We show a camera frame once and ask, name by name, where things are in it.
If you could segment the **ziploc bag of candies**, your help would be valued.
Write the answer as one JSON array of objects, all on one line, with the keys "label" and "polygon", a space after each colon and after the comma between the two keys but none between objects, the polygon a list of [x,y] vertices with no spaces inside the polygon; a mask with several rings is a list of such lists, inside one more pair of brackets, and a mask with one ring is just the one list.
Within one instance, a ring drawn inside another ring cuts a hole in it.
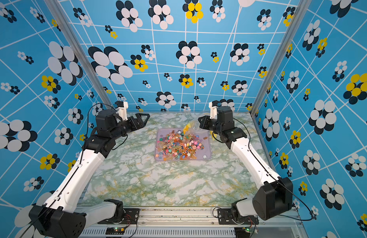
[{"label": "ziploc bag of candies", "polygon": [[189,123],[186,124],[186,126],[183,128],[182,131],[185,135],[192,134],[192,135],[200,135],[207,132],[207,130],[200,128],[200,122],[198,121],[198,118],[194,118]]}]

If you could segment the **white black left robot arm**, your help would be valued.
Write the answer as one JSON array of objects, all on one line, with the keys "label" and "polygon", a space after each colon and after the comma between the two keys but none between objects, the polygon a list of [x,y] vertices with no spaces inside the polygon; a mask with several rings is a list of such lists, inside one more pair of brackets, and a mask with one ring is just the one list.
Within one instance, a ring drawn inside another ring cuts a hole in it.
[{"label": "white black left robot arm", "polygon": [[85,140],[82,152],[58,189],[42,205],[29,212],[30,224],[42,236],[77,238],[83,230],[102,222],[122,222],[125,219],[123,202],[107,199],[99,205],[77,212],[79,198],[101,163],[114,149],[116,140],[144,128],[149,114],[137,113],[128,117],[125,107],[100,111],[97,126]]}]

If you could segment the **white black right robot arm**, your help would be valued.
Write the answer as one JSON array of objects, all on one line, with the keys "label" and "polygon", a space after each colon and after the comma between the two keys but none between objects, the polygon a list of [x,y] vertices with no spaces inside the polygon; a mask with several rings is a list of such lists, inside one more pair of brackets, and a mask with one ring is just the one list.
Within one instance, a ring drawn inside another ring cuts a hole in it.
[{"label": "white black right robot arm", "polygon": [[231,205],[234,221],[258,216],[266,221],[292,209],[293,183],[280,177],[252,147],[250,134],[236,127],[233,111],[228,106],[210,105],[210,115],[198,119],[200,128],[212,131],[237,155],[249,171],[257,192],[252,199],[244,198]]}]

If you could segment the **left green circuit board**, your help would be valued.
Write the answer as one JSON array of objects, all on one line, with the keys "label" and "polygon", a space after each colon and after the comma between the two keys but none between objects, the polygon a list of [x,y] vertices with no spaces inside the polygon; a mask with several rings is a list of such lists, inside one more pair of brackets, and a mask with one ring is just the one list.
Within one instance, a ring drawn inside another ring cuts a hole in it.
[{"label": "left green circuit board", "polygon": [[124,235],[125,228],[124,227],[107,227],[106,235]]}]

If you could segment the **green circuit board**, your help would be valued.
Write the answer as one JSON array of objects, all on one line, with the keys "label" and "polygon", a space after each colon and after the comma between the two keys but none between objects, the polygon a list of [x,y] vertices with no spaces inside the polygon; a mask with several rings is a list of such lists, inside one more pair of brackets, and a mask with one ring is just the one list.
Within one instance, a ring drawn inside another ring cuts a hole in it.
[{"label": "green circuit board", "polygon": [[251,238],[255,231],[251,228],[234,228],[236,238]]},{"label": "green circuit board", "polygon": [[125,228],[124,227],[107,227],[106,235],[124,235]]}]

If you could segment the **right green circuit board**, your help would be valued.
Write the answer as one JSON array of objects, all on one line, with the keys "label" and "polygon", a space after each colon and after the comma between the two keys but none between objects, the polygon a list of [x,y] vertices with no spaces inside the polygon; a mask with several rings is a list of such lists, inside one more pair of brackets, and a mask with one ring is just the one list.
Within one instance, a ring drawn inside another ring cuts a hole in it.
[{"label": "right green circuit board", "polygon": [[251,238],[255,231],[251,228],[234,228],[236,238]]}]

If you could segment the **aluminium corner post left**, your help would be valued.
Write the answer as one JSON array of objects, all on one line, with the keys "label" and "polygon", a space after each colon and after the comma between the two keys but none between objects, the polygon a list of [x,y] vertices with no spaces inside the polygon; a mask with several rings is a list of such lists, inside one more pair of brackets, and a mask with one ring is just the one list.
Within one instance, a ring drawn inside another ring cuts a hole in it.
[{"label": "aluminium corner post left", "polygon": [[71,26],[66,13],[64,12],[58,1],[44,2],[52,16],[55,18],[58,25],[60,25],[64,37],[66,38],[69,46],[72,48],[79,62],[81,63],[82,68],[86,72],[86,75],[91,82],[93,88],[98,93],[98,96],[101,99],[101,103],[105,104],[105,107],[108,108],[107,105],[112,105],[111,100],[108,97],[107,93],[103,91],[103,86],[97,74],[93,70],[90,61],[85,55],[85,51],[83,50],[82,45],[78,40],[78,31],[73,26]]}]

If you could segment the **aluminium corner post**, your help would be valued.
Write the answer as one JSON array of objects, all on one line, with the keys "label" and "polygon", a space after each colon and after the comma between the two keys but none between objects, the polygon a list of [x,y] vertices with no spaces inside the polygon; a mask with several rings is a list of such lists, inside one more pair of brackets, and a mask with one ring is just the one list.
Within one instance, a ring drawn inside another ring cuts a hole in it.
[{"label": "aluminium corner post", "polygon": [[273,58],[273,61],[269,67],[268,74],[266,78],[264,79],[259,92],[257,94],[257,97],[253,103],[252,110],[250,111],[250,114],[254,116],[254,114],[259,109],[260,104],[262,103],[264,99],[264,95],[266,94],[266,89],[272,82],[272,80],[275,77],[275,73],[278,71],[278,68],[285,56],[285,52],[289,45],[291,44],[305,14],[306,11],[311,3],[311,0],[301,0],[299,2],[299,5],[296,7],[296,12],[294,15],[294,19],[292,20],[290,26],[287,28],[286,33],[284,34],[284,37],[282,39],[282,42],[279,45],[279,48]]},{"label": "aluminium corner post", "polygon": [[101,99],[101,103],[105,104],[105,107],[108,108],[107,105],[112,105],[111,100],[108,97],[107,93],[103,91],[103,86],[97,74],[93,70],[90,61],[85,55],[85,51],[83,50],[82,45],[78,40],[78,31],[73,26],[71,26],[66,13],[64,12],[58,1],[44,2],[52,16],[55,18],[58,25],[60,25],[64,37],[66,38],[69,46],[72,48],[79,62],[81,63],[82,68],[86,72],[86,75],[91,82],[93,88],[98,93],[98,96]]}]

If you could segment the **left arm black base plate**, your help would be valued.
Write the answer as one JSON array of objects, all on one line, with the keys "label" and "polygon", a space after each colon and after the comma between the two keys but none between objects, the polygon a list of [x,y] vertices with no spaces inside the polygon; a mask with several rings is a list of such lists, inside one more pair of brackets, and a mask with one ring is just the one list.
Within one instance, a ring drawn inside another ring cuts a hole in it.
[{"label": "left arm black base plate", "polygon": [[140,211],[139,208],[125,208],[120,214],[115,214],[113,218],[103,220],[98,224],[137,224]]}]

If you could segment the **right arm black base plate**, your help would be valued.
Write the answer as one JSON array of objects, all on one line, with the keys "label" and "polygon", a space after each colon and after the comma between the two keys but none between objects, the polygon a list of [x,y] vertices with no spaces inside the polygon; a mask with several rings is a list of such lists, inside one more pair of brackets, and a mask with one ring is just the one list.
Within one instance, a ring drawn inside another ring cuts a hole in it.
[{"label": "right arm black base plate", "polygon": [[256,215],[241,216],[234,208],[215,207],[213,216],[218,219],[220,225],[254,226],[259,224],[259,219]]}]

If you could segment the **aluminium front rail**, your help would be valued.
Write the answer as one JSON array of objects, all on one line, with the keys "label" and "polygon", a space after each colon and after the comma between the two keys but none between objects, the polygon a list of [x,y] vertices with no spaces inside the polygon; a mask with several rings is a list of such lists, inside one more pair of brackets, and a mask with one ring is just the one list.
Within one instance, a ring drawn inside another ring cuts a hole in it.
[{"label": "aluminium front rail", "polygon": [[[235,238],[234,228],[251,228],[252,238],[306,238],[308,235],[297,211],[259,224],[220,225],[213,216],[215,207],[125,207],[139,208],[137,224],[94,224],[78,238]],[[124,235],[106,235],[107,227],[124,227]]]}]

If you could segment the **aluminium corner post right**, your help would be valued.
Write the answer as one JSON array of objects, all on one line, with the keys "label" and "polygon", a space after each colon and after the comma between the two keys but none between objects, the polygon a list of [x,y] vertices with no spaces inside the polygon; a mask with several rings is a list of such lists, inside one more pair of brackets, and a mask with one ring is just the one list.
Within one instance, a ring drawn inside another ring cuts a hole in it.
[{"label": "aluminium corner post right", "polygon": [[272,80],[275,77],[275,73],[278,71],[278,68],[285,56],[285,52],[289,45],[291,44],[305,14],[306,11],[311,3],[311,0],[301,0],[299,2],[299,5],[296,7],[296,12],[294,15],[294,19],[292,20],[290,26],[287,28],[286,33],[284,34],[284,37],[282,39],[282,42],[279,45],[279,48],[273,58],[273,61],[269,67],[268,74],[266,78],[264,79],[259,92],[257,94],[257,97],[253,103],[252,110],[250,111],[250,114],[254,116],[254,114],[259,109],[260,104],[262,103],[264,99],[264,95],[266,94],[266,89],[272,82]]}]

